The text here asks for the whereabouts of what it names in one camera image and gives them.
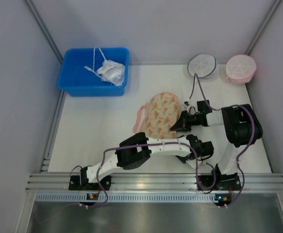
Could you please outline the pink floral laundry bag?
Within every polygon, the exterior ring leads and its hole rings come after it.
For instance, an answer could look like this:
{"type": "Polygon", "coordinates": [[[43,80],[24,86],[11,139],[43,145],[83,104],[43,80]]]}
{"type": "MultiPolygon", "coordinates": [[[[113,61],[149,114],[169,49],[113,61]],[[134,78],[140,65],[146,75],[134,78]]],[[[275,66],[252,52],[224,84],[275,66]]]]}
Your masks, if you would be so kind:
{"type": "Polygon", "coordinates": [[[174,139],[176,132],[171,127],[181,114],[178,97],[170,92],[155,95],[137,112],[133,133],[144,132],[155,139],[174,139]]]}

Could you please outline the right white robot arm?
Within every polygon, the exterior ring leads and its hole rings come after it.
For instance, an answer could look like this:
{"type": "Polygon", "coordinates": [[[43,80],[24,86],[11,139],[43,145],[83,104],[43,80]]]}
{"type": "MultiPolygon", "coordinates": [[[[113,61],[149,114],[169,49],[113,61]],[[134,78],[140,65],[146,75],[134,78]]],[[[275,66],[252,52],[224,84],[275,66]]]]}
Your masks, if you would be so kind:
{"type": "Polygon", "coordinates": [[[262,126],[249,104],[233,105],[215,110],[208,100],[197,102],[198,111],[181,112],[171,131],[189,132],[193,126],[210,127],[223,125],[228,140],[224,154],[216,165],[220,181],[234,178],[237,174],[239,157],[263,135],[262,126]]]}

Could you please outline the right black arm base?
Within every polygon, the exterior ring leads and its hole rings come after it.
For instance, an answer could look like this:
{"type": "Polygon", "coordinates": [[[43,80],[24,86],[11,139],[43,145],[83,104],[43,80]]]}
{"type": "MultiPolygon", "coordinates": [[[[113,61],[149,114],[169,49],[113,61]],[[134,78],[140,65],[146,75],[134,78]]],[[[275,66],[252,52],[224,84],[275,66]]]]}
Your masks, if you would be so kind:
{"type": "MultiPolygon", "coordinates": [[[[211,186],[213,183],[212,175],[201,175],[199,181],[204,186],[211,186]]],[[[237,173],[232,175],[217,175],[216,184],[213,187],[215,191],[239,191],[241,182],[237,173]]]]}

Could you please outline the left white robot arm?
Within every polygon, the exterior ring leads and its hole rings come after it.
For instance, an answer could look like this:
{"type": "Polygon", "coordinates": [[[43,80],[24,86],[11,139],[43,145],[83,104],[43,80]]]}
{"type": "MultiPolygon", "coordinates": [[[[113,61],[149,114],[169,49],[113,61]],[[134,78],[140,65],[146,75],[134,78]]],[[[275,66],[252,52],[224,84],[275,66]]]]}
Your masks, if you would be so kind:
{"type": "Polygon", "coordinates": [[[106,149],[99,164],[82,168],[80,183],[98,183],[118,170],[137,169],[152,157],[175,156],[183,164],[194,161],[193,168],[197,168],[199,162],[213,154],[212,142],[202,142],[192,134],[175,139],[155,139],[137,133],[121,142],[119,147],[106,149]]]}

